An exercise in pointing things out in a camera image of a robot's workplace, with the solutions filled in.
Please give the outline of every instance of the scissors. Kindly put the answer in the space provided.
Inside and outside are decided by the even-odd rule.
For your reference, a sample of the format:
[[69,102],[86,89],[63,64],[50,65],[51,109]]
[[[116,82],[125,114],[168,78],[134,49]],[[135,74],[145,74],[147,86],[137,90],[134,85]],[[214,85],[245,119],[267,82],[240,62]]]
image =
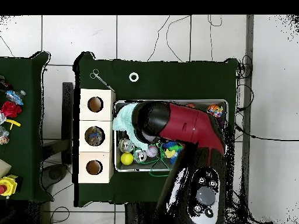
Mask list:
[[99,74],[99,70],[98,69],[94,69],[92,71],[92,73],[90,74],[91,79],[98,78],[102,83],[104,83],[105,86],[107,86],[109,89],[111,89],[112,91],[114,91],[113,88],[110,87],[101,77],[99,77],[98,74]]

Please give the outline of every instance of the yellow ball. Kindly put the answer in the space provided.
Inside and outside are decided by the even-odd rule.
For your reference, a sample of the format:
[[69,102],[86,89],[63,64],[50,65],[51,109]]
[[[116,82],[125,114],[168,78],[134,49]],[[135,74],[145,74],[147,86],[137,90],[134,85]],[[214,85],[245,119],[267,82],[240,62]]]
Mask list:
[[120,157],[120,160],[121,160],[122,164],[130,165],[130,164],[132,164],[134,158],[131,153],[123,153]]

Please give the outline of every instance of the green tablecloth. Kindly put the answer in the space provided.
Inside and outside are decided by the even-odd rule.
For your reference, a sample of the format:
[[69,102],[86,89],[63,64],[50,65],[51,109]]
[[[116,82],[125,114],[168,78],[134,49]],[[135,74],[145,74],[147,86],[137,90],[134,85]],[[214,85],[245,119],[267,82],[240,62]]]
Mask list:
[[[234,124],[237,62],[137,62],[94,60],[86,52],[79,60],[81,89],[107,89],[89,74],[99,76],[116,92],[117,100],[132,99],[225,99],[229,105],[229,122]],[[139,75],[137,82],[129,74]],[[146,172],[117,173],[109,184],[79,184],[79,205],[89,201],[125,202],[158,201],[165,177]]]
[[[9,173],[23,178],[20,191],[10,197],[12,200],[50,200],[40,187],[39,177],[42,160],[41,76],[48,58],[49,54],[46,52],[37,52],[31,58],[0,58],[0,75],[16,91],[24,90],[27,94],[22,112],[14,118],[21,123],[21,127],[13,126],[5,151],[5,145],[0,146],[0,159],[12,166]],[[1,94],[0,105],[6,100]],[[2,126],[9,130],[10,123],[5,122]]]

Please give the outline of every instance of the washer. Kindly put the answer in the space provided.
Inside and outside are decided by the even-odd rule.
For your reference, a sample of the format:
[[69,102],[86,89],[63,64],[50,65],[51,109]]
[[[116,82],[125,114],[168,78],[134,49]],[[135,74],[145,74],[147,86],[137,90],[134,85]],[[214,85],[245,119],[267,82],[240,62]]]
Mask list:
[[130,79],[130,81],[131,81],[131,82],[136,82],[136,81],[138,81],[138,79],[139,79],[139,76],[138,76],[138,74],[137,74],[137,73],[135,73],[135,72],[132,72],[128,78]]

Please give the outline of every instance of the light blue cloth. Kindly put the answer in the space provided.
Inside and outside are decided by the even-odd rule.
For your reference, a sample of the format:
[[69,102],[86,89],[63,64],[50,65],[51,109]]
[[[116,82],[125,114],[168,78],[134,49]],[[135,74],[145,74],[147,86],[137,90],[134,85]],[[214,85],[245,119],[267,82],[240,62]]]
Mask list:
[[136,147],[141,148],[143,151],[147,151],[148,145],[146,143],[140,142],[136,138],[135,133],[134,133],[134,127],[132,125],[132,113],[133,113],[134,107],[137,104],[138,103],[131,103],[131,104],[123,106],[123,108],[120,109],[116,118],[113,120],[112,130],[126,131],[128,134],[128,137],[130,138],[130,140]]

